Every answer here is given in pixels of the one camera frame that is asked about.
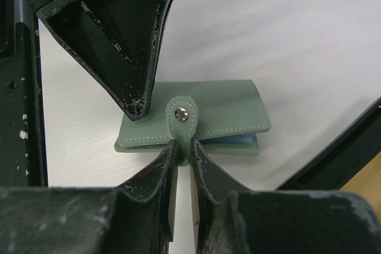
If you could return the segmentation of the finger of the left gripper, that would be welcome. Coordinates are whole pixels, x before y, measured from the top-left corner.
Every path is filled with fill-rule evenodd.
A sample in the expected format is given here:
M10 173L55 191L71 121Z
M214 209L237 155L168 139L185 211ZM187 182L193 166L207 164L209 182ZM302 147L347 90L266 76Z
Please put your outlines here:
M54 39L132 120L150 108L173 0L33 0Z

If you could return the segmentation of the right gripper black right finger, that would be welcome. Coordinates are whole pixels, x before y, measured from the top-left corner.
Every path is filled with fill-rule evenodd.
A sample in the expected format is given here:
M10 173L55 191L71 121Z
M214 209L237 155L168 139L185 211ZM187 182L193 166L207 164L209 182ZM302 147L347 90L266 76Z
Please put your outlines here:
M190 143L197 253L379 253L380 222L360 196L253 191Z

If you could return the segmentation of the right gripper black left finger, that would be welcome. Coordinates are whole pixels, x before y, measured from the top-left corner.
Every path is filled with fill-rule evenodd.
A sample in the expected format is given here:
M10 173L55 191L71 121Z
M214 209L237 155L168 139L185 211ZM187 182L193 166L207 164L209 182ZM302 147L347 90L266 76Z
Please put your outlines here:
M167 253L179 147L117 187L3 187L2 253Z

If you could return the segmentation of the green card holder wallet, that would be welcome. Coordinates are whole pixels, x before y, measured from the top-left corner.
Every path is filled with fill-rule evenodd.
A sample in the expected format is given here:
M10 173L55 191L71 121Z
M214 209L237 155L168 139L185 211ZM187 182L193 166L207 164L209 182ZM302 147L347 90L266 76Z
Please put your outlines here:
M158 152L170 140L180 143L188 164L189 143L198 140L209 153L256 156L257 134L271 122L252 80L161 82L153 89L149 113L131 121L124 116L117 152Z

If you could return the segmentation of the black card box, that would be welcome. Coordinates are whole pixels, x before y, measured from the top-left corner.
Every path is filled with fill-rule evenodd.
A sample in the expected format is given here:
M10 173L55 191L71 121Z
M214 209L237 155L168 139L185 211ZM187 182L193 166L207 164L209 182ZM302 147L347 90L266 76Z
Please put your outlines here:
M380 152L380 99L277 190L338 190Z

